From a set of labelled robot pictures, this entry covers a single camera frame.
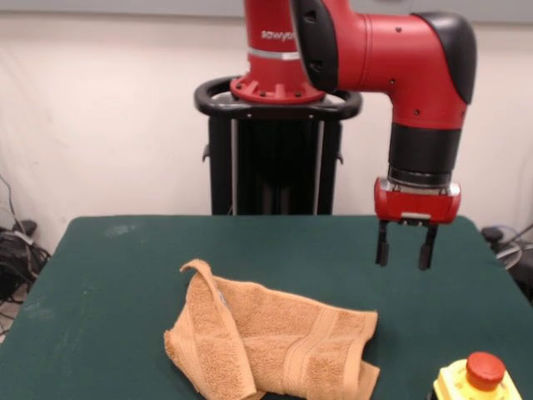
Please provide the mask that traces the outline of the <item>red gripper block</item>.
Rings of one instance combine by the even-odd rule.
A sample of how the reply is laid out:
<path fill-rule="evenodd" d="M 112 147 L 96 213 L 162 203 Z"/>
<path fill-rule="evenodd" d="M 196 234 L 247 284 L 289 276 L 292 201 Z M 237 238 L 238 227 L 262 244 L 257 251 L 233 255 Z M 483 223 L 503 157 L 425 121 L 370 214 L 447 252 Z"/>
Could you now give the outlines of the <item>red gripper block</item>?
<path fill-rule="evenodd" d="M 452 223 L 461 204 L 461 187 L 455 182 L 438 188 L 409 187 L 393 183 L 386 177 L 379 177 L 374 186 L 374 203 L 376 215 L 380 219 L 376 264 L 386 266 L 389 257 L 389 222 L 413 220 L 430 224 Z M 422 271 L 431 268 L 437 232 L 437 225 L 427 226 L 426 239 L 419 256 L 419 269 Z"/>

